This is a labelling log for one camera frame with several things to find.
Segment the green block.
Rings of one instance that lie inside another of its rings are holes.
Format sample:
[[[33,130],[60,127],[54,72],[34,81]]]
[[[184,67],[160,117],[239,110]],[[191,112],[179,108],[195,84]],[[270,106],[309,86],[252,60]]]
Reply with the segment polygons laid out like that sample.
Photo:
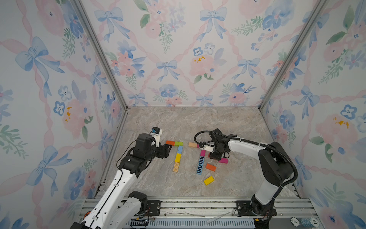
[[[184,143],[183,142],[175,141],[174,145],[175,146],[184,146]]]

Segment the blue slotted block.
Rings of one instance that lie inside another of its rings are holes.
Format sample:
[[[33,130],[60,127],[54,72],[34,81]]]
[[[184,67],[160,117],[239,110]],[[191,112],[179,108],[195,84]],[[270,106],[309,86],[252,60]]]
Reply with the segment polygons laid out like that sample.
[[[204,164],[204,157],[203,156],[200,156],[200,158],[199,158],[199,165],[203,165]]]
[[[202,171],[203,171],[203,165],[198,165],[198,168],[197,168],[197,170],[196,170],[196,173],[197,173],[198,175],[201,175],[201,174],[202,174]]]

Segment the tan wooden block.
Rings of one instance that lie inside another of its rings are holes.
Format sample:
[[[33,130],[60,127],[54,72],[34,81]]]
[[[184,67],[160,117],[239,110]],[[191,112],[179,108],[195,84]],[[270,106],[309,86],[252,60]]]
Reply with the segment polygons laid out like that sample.
[[[197,144],[196,143],[192,143],[192,142],[189,142],[188,143],[188,146],[189,147],[192,147],[192,148],[197,148]]]

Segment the light blue block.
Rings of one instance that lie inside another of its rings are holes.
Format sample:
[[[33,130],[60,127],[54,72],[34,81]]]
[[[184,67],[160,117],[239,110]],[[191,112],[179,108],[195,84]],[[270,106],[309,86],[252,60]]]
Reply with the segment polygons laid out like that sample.
[[[183,152],[183,146],[179,146],[178,147],[178,151],[177,151],[177,154],[182,154],[182,152]]]

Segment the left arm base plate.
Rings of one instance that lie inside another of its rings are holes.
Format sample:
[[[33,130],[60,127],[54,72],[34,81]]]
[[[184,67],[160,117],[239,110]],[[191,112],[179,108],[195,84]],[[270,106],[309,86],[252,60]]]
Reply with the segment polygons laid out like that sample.
[[[159,216],[161,211],[160,200],[144,200],[141,203],[140,211],[137,213],[138,216]]]

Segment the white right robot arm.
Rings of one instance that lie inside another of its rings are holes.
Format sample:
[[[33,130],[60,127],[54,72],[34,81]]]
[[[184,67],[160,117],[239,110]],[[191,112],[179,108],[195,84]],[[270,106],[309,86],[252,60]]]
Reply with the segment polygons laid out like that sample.
[[[254,142],[236,135],[224,135],[219,129],[209,132],[211,141],[202,143],[210,152],[210,158],[221,160],[229,153],[241,153],[257,159],[265,180],[252,196],[248,207],[237,207],[239,216],[252,213],[268,218],[274,215],[274,202],[285,186],[297,180],[298,171],[288,154],[277,142],[271,144]]]

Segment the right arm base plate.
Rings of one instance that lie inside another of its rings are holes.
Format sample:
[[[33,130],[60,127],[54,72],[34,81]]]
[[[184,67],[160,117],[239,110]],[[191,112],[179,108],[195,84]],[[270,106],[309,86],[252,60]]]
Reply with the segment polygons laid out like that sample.
[[[277,215],[277,211],[274,207],[274,204],[272,204],[272,201],[267,205],[262,205],[260,202],[253,202],[251,200],[237,200],[235,205],[235,215],[239,217],[268,217],[269,213],[272,213],[272,216]]]

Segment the striped natural wood block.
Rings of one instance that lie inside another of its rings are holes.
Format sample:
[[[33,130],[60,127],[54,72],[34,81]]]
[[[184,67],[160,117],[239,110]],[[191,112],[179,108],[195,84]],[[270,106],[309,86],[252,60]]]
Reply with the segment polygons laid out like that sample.
[[[177,173],[178,170],[179,170],[179,166],[180,166],[180,163],[179,162],[175,162],[174,163],[174,166],[173,166],[173,172]]]

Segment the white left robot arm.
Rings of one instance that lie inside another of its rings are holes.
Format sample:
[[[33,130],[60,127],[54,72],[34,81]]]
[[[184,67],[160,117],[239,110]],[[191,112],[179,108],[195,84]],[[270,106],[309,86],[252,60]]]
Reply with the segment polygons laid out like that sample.
[[[128,150],[118,166],[116,175],[97,205],[81,223],[72,224],[73,229],[122,229],[134,216],[149,214],[147,195],[132,192],[126,201],[123,198],[140,174],[154,158],[167,158],[171,145],[160,143],[162,130],[152,128],[148,134],[140,134],[135,147]]]

